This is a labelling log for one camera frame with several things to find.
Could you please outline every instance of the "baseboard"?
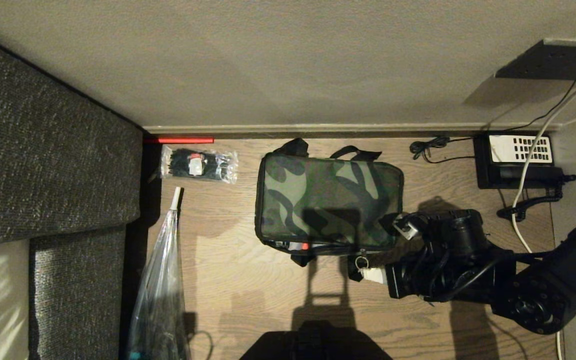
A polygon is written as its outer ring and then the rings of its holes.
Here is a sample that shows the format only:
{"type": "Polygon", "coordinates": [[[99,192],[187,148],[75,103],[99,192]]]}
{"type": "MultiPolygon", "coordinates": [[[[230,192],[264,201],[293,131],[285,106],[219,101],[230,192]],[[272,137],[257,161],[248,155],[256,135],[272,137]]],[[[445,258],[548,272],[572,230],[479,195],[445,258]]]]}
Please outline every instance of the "baseboard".
{"type": "MultiPolygon", "coordinates": [[[[486,122],[448,123],[297,123],[291,125],[165,125],[144,126],[153,135],[218,135],[221,138],[247,137],[276,138],[307,134],[309,137],[409,137],[430,133],[473,135],[487,130],[503,130],[525,123],[489,124],[486,122]]],[[[538,130],[540,124],[524,130],[538,130]]],[[[556,131],[560,124],[551,125],[548,130],[556,131]]]]}

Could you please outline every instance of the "clear plastic bag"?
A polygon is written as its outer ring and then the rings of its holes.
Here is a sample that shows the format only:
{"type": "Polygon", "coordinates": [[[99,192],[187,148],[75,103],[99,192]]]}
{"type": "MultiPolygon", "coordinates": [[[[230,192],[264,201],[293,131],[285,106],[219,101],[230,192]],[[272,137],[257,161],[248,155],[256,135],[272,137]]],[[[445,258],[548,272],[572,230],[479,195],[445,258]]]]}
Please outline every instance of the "clear plastic bag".
{"type": "Polygon", "coordinates": [[[177,176],[217,180],[228,184],[237,182],[239,161],[237,152],[217,152],[215,150],[172,149],[163,146],[161,150],[160,173],[162,178],[177,176]]]}
{"type": "Polygon", "coordinates": [[[180,193],[181,188],[177,187],[141,278],[128,333],[129,360],[190,360],[181,320],[177,210],[180,193]]]}

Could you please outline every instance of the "white label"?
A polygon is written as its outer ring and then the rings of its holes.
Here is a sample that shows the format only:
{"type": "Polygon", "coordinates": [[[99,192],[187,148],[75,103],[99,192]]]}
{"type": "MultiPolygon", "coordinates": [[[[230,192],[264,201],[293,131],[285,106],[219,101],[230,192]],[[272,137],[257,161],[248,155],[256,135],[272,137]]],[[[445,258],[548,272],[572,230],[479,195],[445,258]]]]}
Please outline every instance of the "white label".
{"type": "MultiPolygon", "coordinates": [[[[490,135],[490,155],[494,163],[524,163],[535,141],[534,136],[490,135]]],[[[551,139],[544,136],[537,142],[532,153],[531,163],[552,164],[551,139]]]]}
{"type": "Polygon", "coordinates": [[[204,163],[201,157],[195,157],[190,159],[188,164],[188,173],[192,176],[199,176],[204,173],[204,163]]]}

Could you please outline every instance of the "bag handle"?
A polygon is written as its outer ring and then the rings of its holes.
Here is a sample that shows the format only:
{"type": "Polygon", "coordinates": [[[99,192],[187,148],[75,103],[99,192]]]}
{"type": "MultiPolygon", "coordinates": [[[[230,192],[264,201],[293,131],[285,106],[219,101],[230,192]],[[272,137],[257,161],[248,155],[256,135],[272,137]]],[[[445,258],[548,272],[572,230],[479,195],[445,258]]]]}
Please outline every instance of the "bag handle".
{"type": "Polygon", "coordinates": [[[291,141],[286,142],[280,148],[277,148],[273,153],[279,153],[283,155],[292,155],[293,157],[308,157],[308,143],[304,141],[301,137],[296,139],[291,139],[291,141]]]}
{"type": "Polygon", "coordinates": [[[381,151],[359,150],[356,146],[348,145],[335,151],[332,155],[330,155],[330,158],[337,159],[349,153],[357,153],[357,155],[352,157],[350,160],[358,162],[374,162],[379,158],[379,155],[382,154],[381,151]]]}

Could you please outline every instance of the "power adapter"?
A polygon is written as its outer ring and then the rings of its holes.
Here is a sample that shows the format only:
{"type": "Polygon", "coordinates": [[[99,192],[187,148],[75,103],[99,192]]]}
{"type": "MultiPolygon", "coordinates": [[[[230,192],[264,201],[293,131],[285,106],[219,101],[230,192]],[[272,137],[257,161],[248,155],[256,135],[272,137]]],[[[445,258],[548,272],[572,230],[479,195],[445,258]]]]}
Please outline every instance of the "power adapter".
{"type": "MultiPolygon", "coordinates": [[[[473,139],[477,185],[480,189],[518,189],[522,171],[535,136],[513,133],[487,133],[473,139]]],[[[530,160],[523,187],[547,189],[564,178],[554,166],[551,139],[542,136],[530,160]]]]}

